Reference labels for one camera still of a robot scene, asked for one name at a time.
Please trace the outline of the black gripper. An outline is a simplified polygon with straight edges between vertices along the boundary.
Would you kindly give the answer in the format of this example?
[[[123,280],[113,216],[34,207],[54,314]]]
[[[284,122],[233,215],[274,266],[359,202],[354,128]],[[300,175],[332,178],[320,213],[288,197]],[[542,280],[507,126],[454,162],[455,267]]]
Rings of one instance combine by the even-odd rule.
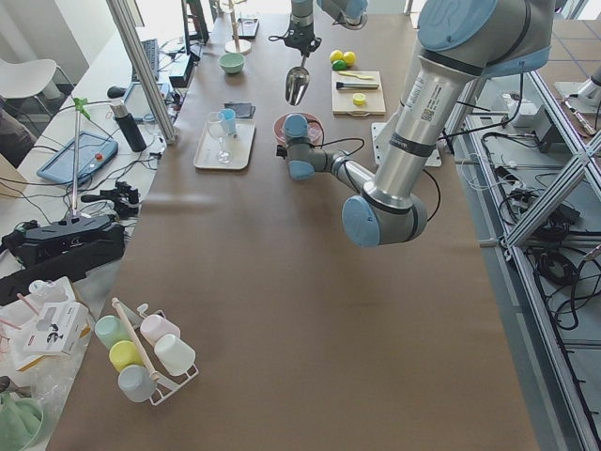
[[[287,158],[287,150],[285,146],[278,145],[276,148],[276,155],[285,160]]]
[[[301,55],[310,55],[315,52],[322,41],[312,28],[288,29],[283,41],[286,47],[297,49]]]

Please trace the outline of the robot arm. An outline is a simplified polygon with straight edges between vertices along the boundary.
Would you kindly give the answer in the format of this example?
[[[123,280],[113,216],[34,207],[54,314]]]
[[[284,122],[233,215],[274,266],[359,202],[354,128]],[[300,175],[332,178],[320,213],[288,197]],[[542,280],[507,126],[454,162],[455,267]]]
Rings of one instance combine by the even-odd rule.
[[[298,50],[302,56],[309,56],[316,51],[322,41],[315,33],[314,5],[344,28],[356,30],[366,24],[366,0],[292,0],[288,28],[279,39],[286,47]]]
[[[329,172],[354,191],[342,209],[344,230],[363,247],[411,241],[427,211],[411,190],[465,85],[478,78],[537,70],[547,63],[555,4],[552,1],[428,1],[419,19],[418,68],[404,99],[386,123],[389,141],[376,172],[344,151],[316,148],[300,114],[285,119],[287,160],[295,180]]]

